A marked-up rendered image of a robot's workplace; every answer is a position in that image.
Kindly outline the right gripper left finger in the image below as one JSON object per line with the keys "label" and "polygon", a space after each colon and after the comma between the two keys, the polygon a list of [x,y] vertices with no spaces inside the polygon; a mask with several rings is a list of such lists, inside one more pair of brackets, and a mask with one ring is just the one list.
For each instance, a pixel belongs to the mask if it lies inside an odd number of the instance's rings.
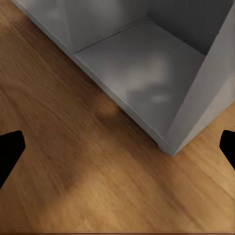
{"label": "right gripper left finger", "polygon": [[0,136],[0,188],[2,188],[24,150],[25,141],[21,130]]}

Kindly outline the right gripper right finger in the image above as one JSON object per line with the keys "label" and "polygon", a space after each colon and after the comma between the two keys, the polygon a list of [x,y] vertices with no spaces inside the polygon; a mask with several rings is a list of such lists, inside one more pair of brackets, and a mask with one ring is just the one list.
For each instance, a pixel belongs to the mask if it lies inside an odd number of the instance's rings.
{"label": "right gripper right finger", "polygon": [[235,169],[235,132],[224,130],[219,147]]}

